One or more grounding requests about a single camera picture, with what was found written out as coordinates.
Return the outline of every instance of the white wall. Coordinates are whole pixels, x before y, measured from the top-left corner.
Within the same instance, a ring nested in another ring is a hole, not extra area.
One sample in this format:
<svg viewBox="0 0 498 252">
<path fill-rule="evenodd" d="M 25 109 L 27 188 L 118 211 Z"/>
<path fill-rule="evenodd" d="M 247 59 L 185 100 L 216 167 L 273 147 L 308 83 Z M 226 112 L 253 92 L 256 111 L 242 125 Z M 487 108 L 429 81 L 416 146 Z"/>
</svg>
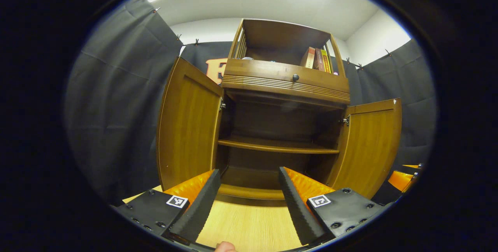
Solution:
<svg viewBox="0 0 498 252">
<path fill-rule="evenodd" d="M 180 40 L 185 45 L 195 43 L 196 38 L 199 39 L 199 43 L 233 41 L 240 20 L 241 18 L 209 19 L 180 23 L 170 27 L 175 34 L 182 35 Z M 345 60 L 349 57 L 349 50 L 345 41 L 336 39 L 336 43 L 342 59 Z M 328 46 L 331 55 L 335 57 L 331 44 L 329 43 Z"/>
<path fill-rule="evenodd" d="M 363 66 L 403 46 L 410 40 L 409 34 L 387 13 L 375 13 L 350 38 L 346 45 L 351 54 L 350 62 Z"/>
</svg>

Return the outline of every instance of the drawer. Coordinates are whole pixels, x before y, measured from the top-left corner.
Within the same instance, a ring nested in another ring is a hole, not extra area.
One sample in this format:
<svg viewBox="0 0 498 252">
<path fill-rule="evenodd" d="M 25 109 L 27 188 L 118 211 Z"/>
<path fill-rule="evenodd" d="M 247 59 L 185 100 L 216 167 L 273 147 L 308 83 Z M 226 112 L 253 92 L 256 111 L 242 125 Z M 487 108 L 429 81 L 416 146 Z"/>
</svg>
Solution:
<svg viewBox="0 0 498 252">
<path fill-rule="evenodd" d="M 295 82 L 294 74 L 299 76 Z M 350 103 L 349 82 L 344 76 L 285 63 L 228 59 L 221 85 L 228 91 L 244 89 L 344 105 Z"/>
</svg>

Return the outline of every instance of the black rubber pad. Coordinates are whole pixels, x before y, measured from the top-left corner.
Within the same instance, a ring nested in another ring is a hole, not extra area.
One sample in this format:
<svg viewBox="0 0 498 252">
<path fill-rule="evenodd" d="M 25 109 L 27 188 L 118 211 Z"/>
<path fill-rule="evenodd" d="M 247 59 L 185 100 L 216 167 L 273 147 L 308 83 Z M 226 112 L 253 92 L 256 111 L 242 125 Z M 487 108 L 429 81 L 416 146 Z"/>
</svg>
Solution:
<svg viewBox="0 0 498 252">
<path fill-rule="evenodd" d="M 220 186 L 219 170 L 215 169 L 190 208 L 171 227 L 170 232 L 190 242 L 195 242 L 206 224 Z"/>
<path fill-rule="evenodd" d="M 313 243 L 323 236 L 326 231 L 308 211 L 306 205 L 297 193 L 294 183 L 292 183 L 287 171 L 285 171 L 283 167 L 280 167 L 279 182 L 299 241 L 302 245 Z"/>
</svg>

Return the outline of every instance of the book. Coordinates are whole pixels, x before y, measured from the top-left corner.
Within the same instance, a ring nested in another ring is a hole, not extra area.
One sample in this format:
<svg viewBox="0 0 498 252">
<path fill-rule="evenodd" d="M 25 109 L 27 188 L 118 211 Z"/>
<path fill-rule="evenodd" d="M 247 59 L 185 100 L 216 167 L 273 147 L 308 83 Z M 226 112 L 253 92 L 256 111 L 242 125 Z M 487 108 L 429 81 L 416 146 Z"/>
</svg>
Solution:
<svg viewBox="0 0 498 252">
<path fill-rule="evenodd" d="M 322 51 L 319 48 L 315 48 L 315 61 L 313 62 L 313 69 L 326 72 L 325 65 L 323 63 Z"/>
<path fill-rule="evenodd" d="M 321 52 L 323 56 L 323 63 L 325 66 L 325 70 L 327 70 L 328 73 L 332 73 L 332 66 L 330 63 L 329 54 L 327 54 L 327 51 L 323 49 L 321 50 Z"/>
<path fill-rule="evenodd" d="M 315 58 L 315 48 L 309 47 L 301 58 L 300 66 L 313 68 L 313 59 Z"/>
</svg>

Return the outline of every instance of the door latch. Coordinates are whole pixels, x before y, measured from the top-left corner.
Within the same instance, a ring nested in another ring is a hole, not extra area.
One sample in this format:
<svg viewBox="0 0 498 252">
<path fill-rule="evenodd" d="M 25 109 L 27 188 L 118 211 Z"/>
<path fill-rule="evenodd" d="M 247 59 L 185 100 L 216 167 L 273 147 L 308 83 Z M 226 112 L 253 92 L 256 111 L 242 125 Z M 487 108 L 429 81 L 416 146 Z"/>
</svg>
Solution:
<svg viewBox="0 0 498 252">
<path fill-rule="evenodd" d="M 223 98 L 221 98 L 221 102 L 219 102 L 219 110 L 221 111 L 223 108 L 226 108 L 226 103 L 224 103 Z"/>
<path fill-rule="evenodd" d="M 349 126 L 349 118 L 350 118 L 350 114 L 347 115 L 347 117 L 345 119 L 342 119 L 342 120 L 339 120 L 340 123 L 345 123 L 346 126 Z"/>
</svg>

